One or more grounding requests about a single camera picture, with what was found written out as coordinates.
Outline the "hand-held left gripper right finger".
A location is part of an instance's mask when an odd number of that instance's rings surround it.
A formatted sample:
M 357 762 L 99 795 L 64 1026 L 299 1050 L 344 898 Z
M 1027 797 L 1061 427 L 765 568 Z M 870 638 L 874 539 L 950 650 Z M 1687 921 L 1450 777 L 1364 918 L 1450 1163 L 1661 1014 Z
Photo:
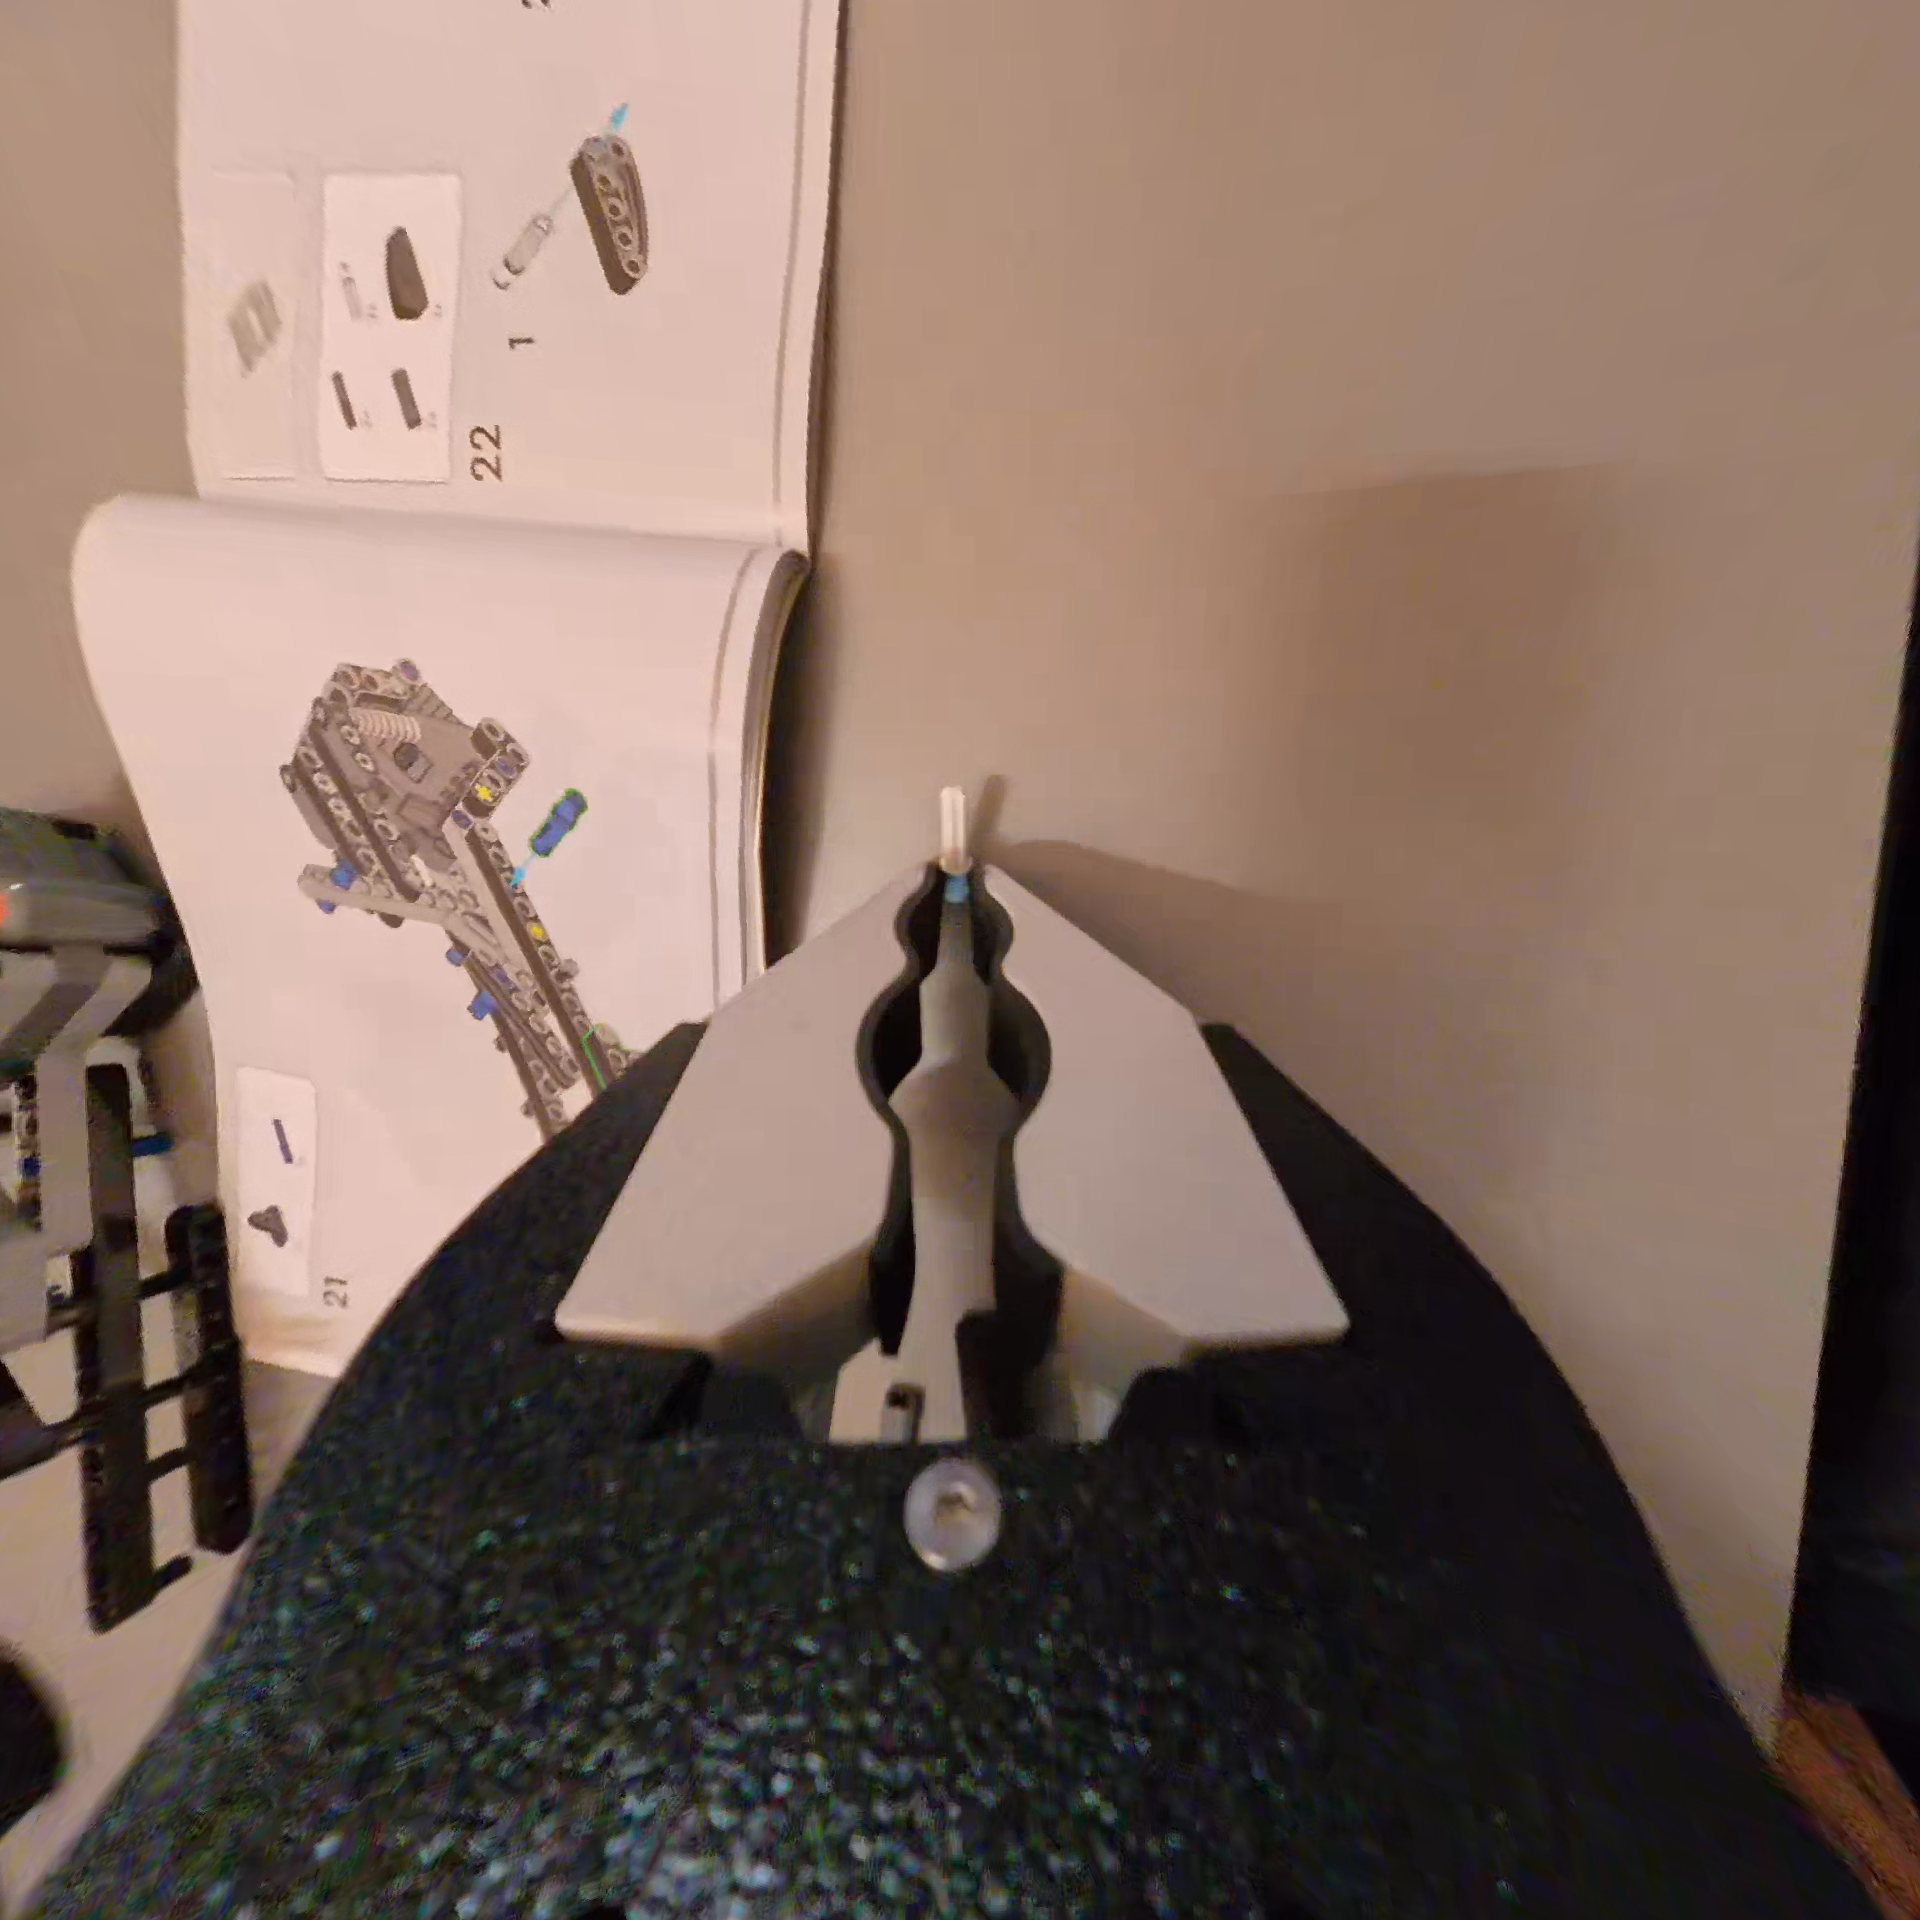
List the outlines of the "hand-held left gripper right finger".
M 990 1327 L 1014 1374 L 1128 1386 L 1340 1342 L 1348 1312 L 1195 1014 L 1010 873 L 974 878 L 994 1166 Z

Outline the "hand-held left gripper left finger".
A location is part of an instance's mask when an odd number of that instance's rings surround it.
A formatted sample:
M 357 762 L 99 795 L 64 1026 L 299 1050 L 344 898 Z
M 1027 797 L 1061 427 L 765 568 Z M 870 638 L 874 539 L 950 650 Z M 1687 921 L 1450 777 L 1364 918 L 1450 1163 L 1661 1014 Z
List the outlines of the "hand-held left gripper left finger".
M 870 1338 L 874 1259 L 910 1239 L 903 1129 L 875 1029 L 919 1010 L 910 869 L 725 1000 L 555 1314 L 588 1346 L 688 1353 L 787 1384 Z

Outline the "grey desk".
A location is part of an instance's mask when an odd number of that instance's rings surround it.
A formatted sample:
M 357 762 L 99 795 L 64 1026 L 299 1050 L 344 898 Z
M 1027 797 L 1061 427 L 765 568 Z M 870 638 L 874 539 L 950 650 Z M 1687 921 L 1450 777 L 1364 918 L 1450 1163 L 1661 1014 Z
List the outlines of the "grey desk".
M 963 786 L 974 878 L 1203 1024 L 1348 1331 L 1018 1377 L 926 904 L 875 1338 L 557 1330 L 722 1002 L 671 1026 L 328 1377 L 38 1910 L 1871 1914 L 1760 1728 L 1915 5 L 844 5 L 837 85 L 762 971 Z

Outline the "toy building instruction booklet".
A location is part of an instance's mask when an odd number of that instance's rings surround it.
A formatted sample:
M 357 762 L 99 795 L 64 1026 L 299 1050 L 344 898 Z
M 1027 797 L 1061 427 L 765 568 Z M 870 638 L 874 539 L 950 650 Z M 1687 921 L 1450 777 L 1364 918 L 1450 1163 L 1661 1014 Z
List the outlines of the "toy building instruction booklet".
M 246 1351 L 764 966 L 844 5 L 176 13 L 194 493 L 87 515 L 87 671 L 198 971 Z

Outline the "grey toy chassis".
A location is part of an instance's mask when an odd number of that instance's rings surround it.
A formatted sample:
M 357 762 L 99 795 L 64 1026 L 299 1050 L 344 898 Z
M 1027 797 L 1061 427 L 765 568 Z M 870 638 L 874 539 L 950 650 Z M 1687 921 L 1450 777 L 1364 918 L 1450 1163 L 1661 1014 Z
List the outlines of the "grey toy chassis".
M 254 1523 L 242 1342 L 215 1202 L 178 1203 L 149 1039 L 198 978 L 168 896 L 93 822 L 2 810 L 2 1347 L 66 1338 L 76 1406 L 5 1370 L 5 1478 L 80 1462 L 87 1622 L 176 1583 L 154 1495 L 182 1473 L 191 1544 Z

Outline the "black toy tire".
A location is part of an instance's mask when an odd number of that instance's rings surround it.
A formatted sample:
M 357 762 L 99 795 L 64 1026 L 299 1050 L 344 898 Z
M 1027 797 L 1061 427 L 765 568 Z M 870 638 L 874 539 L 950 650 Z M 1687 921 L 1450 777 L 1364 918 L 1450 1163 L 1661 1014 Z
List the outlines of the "black toy tire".
M 51 1697 L 31 1672 L 2 1653 L 2 1832 L 35 1813 L 59 1784 L 64 1736 Z

